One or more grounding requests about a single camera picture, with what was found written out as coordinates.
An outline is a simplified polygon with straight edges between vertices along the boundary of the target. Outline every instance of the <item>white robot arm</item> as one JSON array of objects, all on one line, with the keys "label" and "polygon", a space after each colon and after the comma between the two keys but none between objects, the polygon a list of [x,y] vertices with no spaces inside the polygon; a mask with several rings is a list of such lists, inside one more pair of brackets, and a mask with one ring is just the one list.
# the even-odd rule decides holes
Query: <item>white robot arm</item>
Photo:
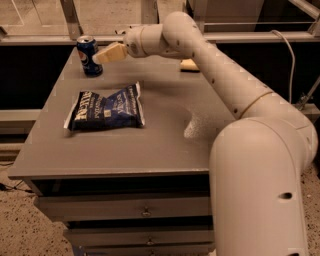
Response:
[{"label": "white robot arm", "polygon": [[210,157],[217,255],[309,255],[300,175],[317,150],[312,123],[206,41],[185,13],[130,29],[124,44],[133,57],[191,58],[237,119]]}]

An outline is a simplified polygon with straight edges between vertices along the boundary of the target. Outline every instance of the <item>blue can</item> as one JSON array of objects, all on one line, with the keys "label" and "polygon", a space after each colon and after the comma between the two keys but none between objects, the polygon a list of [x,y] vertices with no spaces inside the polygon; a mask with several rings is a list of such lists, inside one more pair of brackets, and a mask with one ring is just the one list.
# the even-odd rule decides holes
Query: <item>blue can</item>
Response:
[{"label": "blue can", "polygon": [[93,36],[80,36],[77,39],[77,49],[84,73],[87,76],[101,75],[103,71],[102,65],[98,65],[92,60],[92,56],[98,52],[98,44]]}]

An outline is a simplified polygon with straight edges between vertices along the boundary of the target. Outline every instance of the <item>yellow sponge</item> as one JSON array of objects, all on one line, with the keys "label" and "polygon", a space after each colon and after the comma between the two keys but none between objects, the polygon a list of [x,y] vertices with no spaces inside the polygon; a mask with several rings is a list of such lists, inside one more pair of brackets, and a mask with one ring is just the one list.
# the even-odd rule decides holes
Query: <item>yellow sponge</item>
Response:
[{"label": "yellow sponge", "polygon": [[180,70],[184,72],[200,72],[192,59],[182,60],[180,63]]}]

